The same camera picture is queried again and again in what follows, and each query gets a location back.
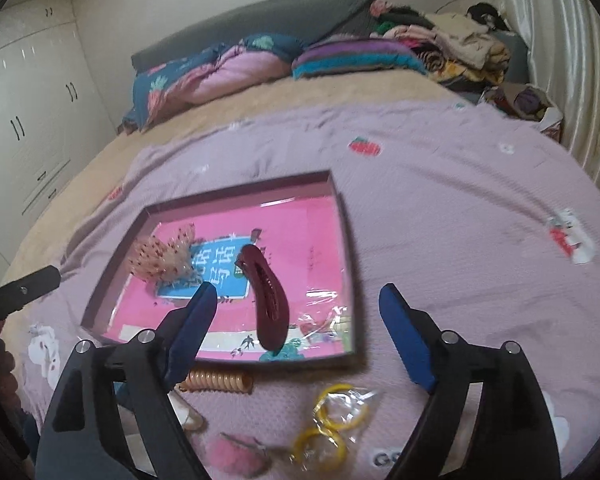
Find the metal screw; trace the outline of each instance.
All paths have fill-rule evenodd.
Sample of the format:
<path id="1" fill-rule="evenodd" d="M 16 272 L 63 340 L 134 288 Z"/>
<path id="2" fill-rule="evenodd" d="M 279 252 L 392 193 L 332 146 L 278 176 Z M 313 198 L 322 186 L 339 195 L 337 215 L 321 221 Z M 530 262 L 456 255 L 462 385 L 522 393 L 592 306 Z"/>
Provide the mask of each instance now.
<path id="1" fill-rule="evenodd" d="M 84 354 L 89 348 L 91 348 L 91 341 L 83 339 L 75 346 L 75 351 L 78 352 L 78 354 Z"/>
<path id="2" fill-rule="evenodd" d="M 519 354 L 520 350 L 522 350 L 522 348 L 520 348 L 520 345 L 515 341 L 507 341 L 506 343 L 504 343 L 504 349 L 510 354 Z"/>
<path id="3" fill-rule="evenodd" d="M 155 339 L 155 332 L 153 330 L 142 330 L 138 334 L 138 341 L 141 343 L 150 343 Z"/>
<path id="4" fill-rule="evenodd" d="M 460 341 L 460 336 L 453 330 L 445 330 L 441 337 L 442 341 L 448 345 L 455 345 L 458 341 Z"/>

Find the white wardrobe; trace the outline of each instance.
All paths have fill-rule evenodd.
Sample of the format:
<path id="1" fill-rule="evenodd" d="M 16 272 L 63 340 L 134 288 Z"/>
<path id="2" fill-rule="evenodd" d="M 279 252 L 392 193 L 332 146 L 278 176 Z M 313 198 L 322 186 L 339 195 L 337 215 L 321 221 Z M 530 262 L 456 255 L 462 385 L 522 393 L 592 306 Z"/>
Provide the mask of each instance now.
<path id="1" fill-rule="evenodd" d="M 62 188 L 115 136 L 71 0 L 0 13 L 0 278 Z"/>

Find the gray headboard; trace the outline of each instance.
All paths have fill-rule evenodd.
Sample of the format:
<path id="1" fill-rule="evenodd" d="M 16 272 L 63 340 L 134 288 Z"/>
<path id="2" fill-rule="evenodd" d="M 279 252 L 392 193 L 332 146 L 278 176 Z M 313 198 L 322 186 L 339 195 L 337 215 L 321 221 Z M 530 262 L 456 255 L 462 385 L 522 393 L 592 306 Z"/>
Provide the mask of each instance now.
<path id="1" fill-rule="evenodd" d="M 259 32 L 287 34 L 315 43 L 335 32 L 366 34 L 374 30 L 368 13 L 373 0 L 266 0 L 229 10 L 164 38 L 131 56 L 137 73 L 223 42 L 235 44 Z"/>

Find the curtain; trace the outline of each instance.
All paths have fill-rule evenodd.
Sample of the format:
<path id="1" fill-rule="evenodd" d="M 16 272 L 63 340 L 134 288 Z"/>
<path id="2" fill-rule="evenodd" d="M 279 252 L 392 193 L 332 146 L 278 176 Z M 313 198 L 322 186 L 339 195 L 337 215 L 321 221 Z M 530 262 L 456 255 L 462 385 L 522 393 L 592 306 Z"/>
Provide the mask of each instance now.
<path id="1" fill-rule="evenodd" d="M 600 190 L 600 16 L 589 0 L 503 0 L 531 81 L 564 113 L 562 143 Z"/>

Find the brown hair clip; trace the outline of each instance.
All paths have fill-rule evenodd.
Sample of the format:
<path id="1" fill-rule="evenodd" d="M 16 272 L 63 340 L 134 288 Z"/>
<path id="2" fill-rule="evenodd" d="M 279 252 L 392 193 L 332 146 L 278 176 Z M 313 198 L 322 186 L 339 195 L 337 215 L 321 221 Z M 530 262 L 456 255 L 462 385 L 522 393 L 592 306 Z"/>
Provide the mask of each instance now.
<path id="1" fill-rule="evenodd" d="M 289 303 L 280 280 L 255 245 L 245 245 L 235 264 L 251 283 L 256 296 L 256 332 L 260 345 L 265 350 L 279 352 L 289 330 Z"/>

